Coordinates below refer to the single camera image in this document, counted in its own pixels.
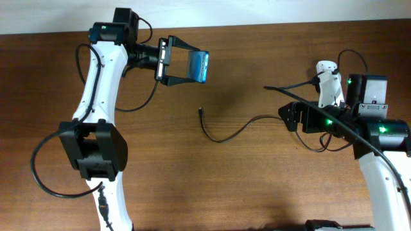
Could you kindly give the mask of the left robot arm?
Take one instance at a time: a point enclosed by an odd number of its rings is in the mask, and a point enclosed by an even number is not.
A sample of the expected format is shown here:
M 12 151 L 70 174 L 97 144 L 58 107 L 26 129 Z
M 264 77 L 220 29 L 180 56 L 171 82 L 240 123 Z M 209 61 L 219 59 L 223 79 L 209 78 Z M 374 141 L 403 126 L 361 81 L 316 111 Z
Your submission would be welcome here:
M 154 71 L 166 86 L 205 83 L 209 53 L 170 35 L 157 46 L 137 41 L 141 18 L 116 8 L 112 22 L 89 30 L 91 62 L 82 99 L 73 119 L 60 123 L 59 138 L 73 169 L 91 188 L 101 230 L 133 230 L 123 192 L 128 146 L 115 125 L 121 77 L 133 68 Z

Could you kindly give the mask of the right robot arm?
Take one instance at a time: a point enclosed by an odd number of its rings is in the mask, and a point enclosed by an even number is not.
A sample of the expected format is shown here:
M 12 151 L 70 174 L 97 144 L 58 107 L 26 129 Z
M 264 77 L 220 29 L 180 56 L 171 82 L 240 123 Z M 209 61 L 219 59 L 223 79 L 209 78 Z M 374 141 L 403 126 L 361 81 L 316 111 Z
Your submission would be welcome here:
M 352 145 L 372 203 L 375 230 L 410 230 L 410 127 L 388 119 L 387 77 L 350 74 L 345 101 L 296 98 L 278 110 L 287 129 L 326 132 Z

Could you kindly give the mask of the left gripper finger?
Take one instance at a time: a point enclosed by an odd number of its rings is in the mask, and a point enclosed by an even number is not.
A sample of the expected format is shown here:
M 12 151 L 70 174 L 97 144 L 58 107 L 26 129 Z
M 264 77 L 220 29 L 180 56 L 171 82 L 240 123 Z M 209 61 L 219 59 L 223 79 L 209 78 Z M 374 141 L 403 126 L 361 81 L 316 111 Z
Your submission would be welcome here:
M 195 81 L 189 78 L 179 78 L 176 76 L 164 76 L 162 78 L 162 84 L 165 86 L 174 86 L 182 83 L 194 83 Z
M 171 47 L 177 47 L 177 48 L 181 48 L 181 49 L 187 49 L 190 51 L 199 51 L 200 49 L 189 45 L 188 43 L 184 42 L 182 39 L 174 36 L 174 35 L 170 35 L 168 37 L 168 43 Z

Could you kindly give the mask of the blue Galaxy smartphone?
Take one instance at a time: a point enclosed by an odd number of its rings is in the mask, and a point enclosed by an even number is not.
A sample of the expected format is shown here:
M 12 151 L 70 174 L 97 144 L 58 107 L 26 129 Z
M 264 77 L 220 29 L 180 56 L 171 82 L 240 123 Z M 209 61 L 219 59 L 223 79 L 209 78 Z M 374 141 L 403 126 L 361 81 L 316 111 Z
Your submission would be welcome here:
M 205 83 L 207 80 L 208 63 L 208 51 L 190 51 L 188 53 L 186 78 L 199 83 Z

